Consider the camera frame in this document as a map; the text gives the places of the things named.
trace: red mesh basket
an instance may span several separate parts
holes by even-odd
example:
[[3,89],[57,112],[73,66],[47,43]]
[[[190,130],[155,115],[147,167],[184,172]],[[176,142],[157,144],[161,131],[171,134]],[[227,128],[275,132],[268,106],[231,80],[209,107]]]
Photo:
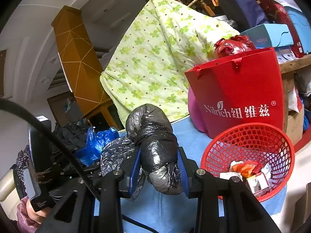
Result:
[[260,202],[276,195],[287,183],[295,162],[294,146],[279,128],[265,123],[246,123],[230,128],[206,147],[201,168],[219,177],[229,172],[232,161],[257,161],[271,166],[270,190]]

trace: yellow wooden column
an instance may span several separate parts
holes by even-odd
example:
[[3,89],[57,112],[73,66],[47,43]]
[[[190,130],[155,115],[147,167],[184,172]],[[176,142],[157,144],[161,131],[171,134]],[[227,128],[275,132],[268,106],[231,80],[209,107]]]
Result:
[[63,6],[52,26],[64,72],[83,116],[91,118],[101,112],[107,123],[118,129],[108,111],[113,102],[100,83],[103,69],[85,29],[81,10]]

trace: screw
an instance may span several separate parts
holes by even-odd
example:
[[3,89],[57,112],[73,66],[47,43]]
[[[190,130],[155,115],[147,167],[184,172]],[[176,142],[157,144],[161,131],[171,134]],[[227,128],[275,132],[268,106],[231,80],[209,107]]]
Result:
[[205,170],[203,170],[203,169],[198,169],[198,170],[197,170],[197,174],[198,174],[198,175],[204,175],[204,174],[205,174]]
[[114,170],[113,173],[114,173],[114,175],[120,175],[122,173],[122,170],[120,170],[120,169]]
[[240,181],[241,181],[241,179],[240,179],[238,176],[232,176],[230,179],[231,179],[233,182],[240,182]]

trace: green floral blanket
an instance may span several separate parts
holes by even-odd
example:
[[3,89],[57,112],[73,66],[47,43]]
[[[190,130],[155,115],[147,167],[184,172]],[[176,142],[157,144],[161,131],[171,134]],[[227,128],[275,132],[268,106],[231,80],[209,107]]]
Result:
[[100,77],[122,123],[145,103],[160,107],[171,122],[188,115],[184,72],[212,60],[219,39],[238,34],[175,0],[149,0]]

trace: blue box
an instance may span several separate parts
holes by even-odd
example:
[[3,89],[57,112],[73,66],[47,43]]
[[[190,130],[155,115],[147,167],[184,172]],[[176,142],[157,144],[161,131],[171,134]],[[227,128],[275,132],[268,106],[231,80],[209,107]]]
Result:
[[243,31],[256,48],[280,47],[293,45],[293,38],[286,24],[263,23]]
[[291,6],[283,5],[292,20],[305,54],[311,52],[311,28],[304,14]]

